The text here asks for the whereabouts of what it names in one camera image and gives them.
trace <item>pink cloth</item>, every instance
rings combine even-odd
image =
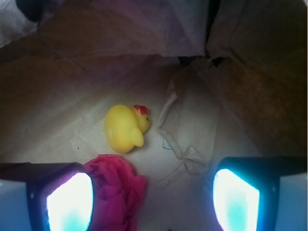
[[[94,185],[94,208],[90,231],[136,231],[146,178],[118,155],[98,155],[85,163]]]

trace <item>yellow rubber duck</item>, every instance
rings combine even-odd
[[[128,153],[134,146],[142,147],[143,133],[149,128],[150,119],[145,106],[132,109],[117,104],[107,113],[105,134],[109,145],[120,153]]]

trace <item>led light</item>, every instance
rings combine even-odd
[[[219,170],[213,182],[216,217],[225,231],[257,229],[260,192],[228,169]]]
[[[93,209],[93,185],[86,173],[77,173],[47,197],[51,231],[85,231]]]

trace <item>crumpled paper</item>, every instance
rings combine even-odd
[[[90,231],[135,231],[136,213],[143,201],[146,178],[135,174],[118,155],[101,154],[85,163],[94,185]]]
[[[222,0],[196,69],[266,156],[307,155],[307,1]]]
[[[207,4],[204,0],[67,0],[42,24],[41,38],[67,58],[204,55]]]
[[[14,0],[0,1],[0,47],[34,32],[36,28],[36,24],[17,8]]]
[[[183,165],[158,183],[166,187],[188,171],[202,175],[211,164],[220,103],[188,66],[170,82],[157,126]]]

